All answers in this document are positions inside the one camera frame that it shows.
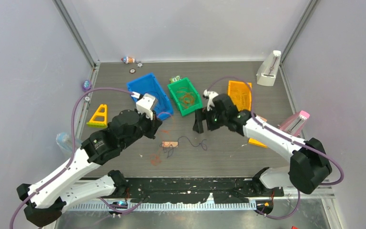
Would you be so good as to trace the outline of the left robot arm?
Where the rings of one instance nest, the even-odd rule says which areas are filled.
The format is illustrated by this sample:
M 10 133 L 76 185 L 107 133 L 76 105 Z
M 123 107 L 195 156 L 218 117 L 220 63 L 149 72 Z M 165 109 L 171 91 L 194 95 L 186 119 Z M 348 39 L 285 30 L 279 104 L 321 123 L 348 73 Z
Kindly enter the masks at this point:
M 110 195 L 123 197 L 129 184 L 119 170 L 112 170 L 89 183 L 79 186 L 73 184 L 119 156 L 122 150 L 143 136 L 154 139 L 162 123 L 155 115 L 148 118 L 137 110 L 120 112 L 105 129 L 92 133 L 83 141 L 75 151 L 74 158 L 63 164 L 65 172 L 57 179 L 44 186 L 61 171 L 60 167 L 38 183 L 17 187 L 19 198 L 26 203 L 26 219 L 38 227 L 44 227 L 78 204 Z

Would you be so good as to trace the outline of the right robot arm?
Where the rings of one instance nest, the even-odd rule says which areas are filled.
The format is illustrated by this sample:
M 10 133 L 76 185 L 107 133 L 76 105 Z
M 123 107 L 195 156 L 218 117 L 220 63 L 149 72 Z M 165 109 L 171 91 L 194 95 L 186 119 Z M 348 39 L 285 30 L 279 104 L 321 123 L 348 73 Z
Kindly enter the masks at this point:
M 254 176 L 256 194 L 265 196 L 276 187 L 295 187 L 311 194 L 331 174 L 331 164 L 319 140 L 292 136 L 249 110 L 239 111 L 227 94 L 206 90 L 203 96 L 208 102 L 206 107 L 195 111 L 195 132 L 204 132 L 203 121 L 209 131 L 226 126 L 232 132 L 262 142 L 289 163 L 287 167 L 260 170 Z

